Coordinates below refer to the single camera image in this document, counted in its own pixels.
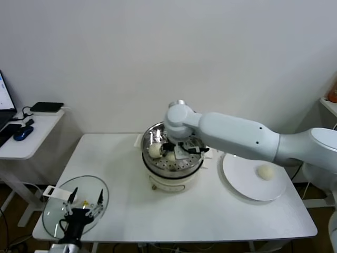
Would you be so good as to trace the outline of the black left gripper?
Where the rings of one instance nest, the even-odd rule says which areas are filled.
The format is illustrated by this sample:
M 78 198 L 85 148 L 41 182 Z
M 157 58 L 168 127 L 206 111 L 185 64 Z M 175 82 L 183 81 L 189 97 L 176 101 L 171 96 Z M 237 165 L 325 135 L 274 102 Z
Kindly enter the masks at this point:
M 100 192 L 97 203 L 91 204 L 89 209 L 73 208 L 78 187 L 70 194 L 64 202 L 64 218 L 60 220 L 60 228 L 64 234 L 60 241 L 80 241 L 84 227 L 91 223 L 91 217 L 97 217 L 104 209 L 103 189 Z

